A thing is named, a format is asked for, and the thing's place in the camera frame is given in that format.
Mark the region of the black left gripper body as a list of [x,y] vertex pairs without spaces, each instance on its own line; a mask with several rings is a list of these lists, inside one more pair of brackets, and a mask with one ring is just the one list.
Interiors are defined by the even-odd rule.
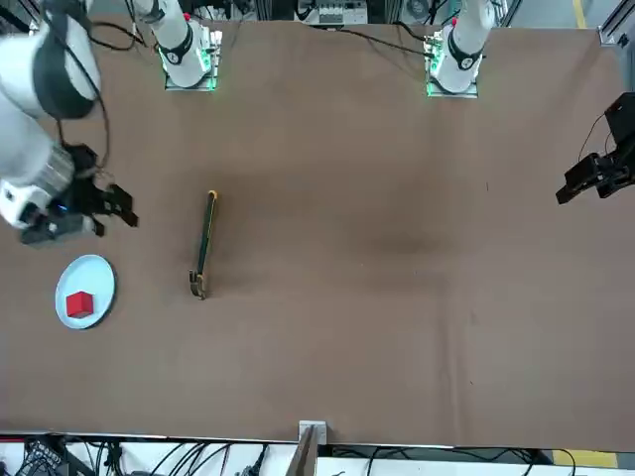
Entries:
[[604,111],[615,146],[620,148],[634,138],[635,93],[623,92]]

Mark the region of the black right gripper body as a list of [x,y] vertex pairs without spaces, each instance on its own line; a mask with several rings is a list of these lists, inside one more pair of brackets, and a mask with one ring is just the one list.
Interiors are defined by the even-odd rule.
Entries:
[[105,214],[104,191],[94,182],[97,155],[85,144],[64,143],[63,149],[69,153],[74,172],[69,186],[59,195],[59,205],[72,213]]

